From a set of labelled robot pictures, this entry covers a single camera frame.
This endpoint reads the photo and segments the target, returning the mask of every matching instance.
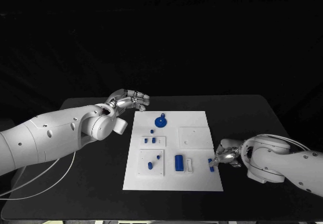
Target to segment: robotic hand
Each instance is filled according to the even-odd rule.
[[[304,152],[290,153],[296,144]],[[260,183],[284,182],[284,178],[303,190],[323,197],[323,153],[312,151],[297,141],[271,134],[261,134],[245,141],[224,139],[209,166],[229,163],[248,168],[248,177]]]
[[[150,97],[120,89],[105,103],[45,113],[0,132],[0,175],[28,165],[59,159],[111,132],[123,134],[126,108],[143,112]]]

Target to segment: blue block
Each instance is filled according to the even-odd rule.
[[[175,156],[175,170],[183,171],[183,156],[182,155]]]
[[[208,159],[209,163],[212,162],[212,159]],[[211,172],[214,172],[214,167],[211,167]]]
[[[153,169],[153,164],[152,164],[152,162],[149,162],[149,169]]]

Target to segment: table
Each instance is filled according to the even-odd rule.
[[[71,98],[61,109],[102,103],[107,98]],[[221,139],[245,140],[261,133],[288,137],[260,95],[152,97],[150,111],[206,111],[215,148]],[[261,184],[247,168],[219,165],[224,192],[126,191],[123,180],[131,139],[134,109],[120,116],[128,122],[123,135],[88,144],[61,183],[42,195],[9,201],[4,219],[45,220],[290,220],[323,219],[323,198],[284,183]],[[64,175],[72,154],[12,198],[45,190]],[[19,184],[53,162],[28,166]]]

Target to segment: blue object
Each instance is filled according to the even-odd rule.
[[[157,127],[164,127],[167,125],[167,120],[164,118],[164,113],[162,114],[162,116],[159,118],[156,118],[154,125]]]
[[[183,156],[182,155],[175,156],[175,170],[183,171]]]
[[[208,159],[209,163],[212,162],[212,159]],[[214,167],[211,167],[211,172],[214,172]]]
[[[152,164],[152,162],[149,162],[149,169],[153,169],[153,164]]]

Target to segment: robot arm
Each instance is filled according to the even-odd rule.
[[[48,162],[104,140],[111,132],[123,134],[127,122],[118,118],[126,108],[150,104],[137,91],[115,91],[104,104],[45,113],[0,132],[0,175],[28,165]]]
[[[323,153],[312,150],[290,153],[290,145],[283,140],[287,138],[268,136],[258,135],[245,142],[224,139],[211,166],[229,163],[239,167],[237,158],[241,156],[251,179],[280,183],[287,178],[300,189],[323,196]]]

